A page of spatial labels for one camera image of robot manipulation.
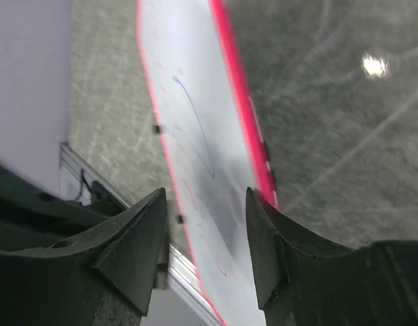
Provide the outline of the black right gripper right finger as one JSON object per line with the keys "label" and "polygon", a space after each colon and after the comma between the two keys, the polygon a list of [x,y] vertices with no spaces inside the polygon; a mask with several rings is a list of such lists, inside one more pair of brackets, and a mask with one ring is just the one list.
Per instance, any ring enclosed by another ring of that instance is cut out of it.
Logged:
{"label": "black right gripper right finger", "polygon": [[246,191],[258,307],[268,325],[418,325],[418,240],[351,249]]}

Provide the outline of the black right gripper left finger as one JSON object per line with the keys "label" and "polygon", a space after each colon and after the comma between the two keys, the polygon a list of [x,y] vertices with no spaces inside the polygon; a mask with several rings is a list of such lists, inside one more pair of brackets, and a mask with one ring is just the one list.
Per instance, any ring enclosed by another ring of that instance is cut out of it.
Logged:
{"label": "black right gripper left finger", "polygon": [[[162,193],[157,189],[145,198]],[[111,276],[100,275],[98,264],[141,211],[137,202],[49,247],[0,250],[0,325],[138,325],[143,312]]]}

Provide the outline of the red-framed whiteboard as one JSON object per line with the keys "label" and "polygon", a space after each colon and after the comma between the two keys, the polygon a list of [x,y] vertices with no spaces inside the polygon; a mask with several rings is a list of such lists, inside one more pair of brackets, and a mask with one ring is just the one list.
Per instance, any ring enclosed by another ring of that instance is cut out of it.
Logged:
{"label": "red-framed whiteboard", "polygon": [[199,286],[224,325],[264,325],[246,231],[248,88],[222,1],[138,1],[147,86]]}

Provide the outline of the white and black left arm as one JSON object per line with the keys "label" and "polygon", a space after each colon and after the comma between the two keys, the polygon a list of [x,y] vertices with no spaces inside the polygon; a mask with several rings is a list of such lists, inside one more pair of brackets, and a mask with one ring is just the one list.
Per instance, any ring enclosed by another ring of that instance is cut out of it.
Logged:
{"label": "white and black left arm", "polygon": [[49,247],[125,210],[105,192],[86,206],[62,200],[0,165],[0,250]]}

